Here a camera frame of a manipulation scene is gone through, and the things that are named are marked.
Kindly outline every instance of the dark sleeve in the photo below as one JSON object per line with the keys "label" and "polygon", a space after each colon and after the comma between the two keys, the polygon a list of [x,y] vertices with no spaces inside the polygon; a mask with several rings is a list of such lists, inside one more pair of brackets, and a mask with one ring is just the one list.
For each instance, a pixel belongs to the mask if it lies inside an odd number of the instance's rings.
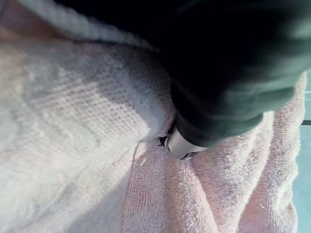
{"label": "dark sleeve", "polygon": [[290,100],[311,64],[310,4],[240,2],[203,3],[165,32],[177,128],[195,145],[254,128],[264,112]]}

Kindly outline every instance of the pink towel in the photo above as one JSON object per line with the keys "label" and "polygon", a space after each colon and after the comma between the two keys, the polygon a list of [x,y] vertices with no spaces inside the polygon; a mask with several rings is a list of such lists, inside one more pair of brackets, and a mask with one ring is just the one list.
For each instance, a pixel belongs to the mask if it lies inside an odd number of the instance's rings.
{"label": "pink towel", "polygon": [[254,130],[181,161],[157,146],[174,112],[152,53],[28,15],[11,1],[0,21],[1,233],[296,232],[305,74]]}

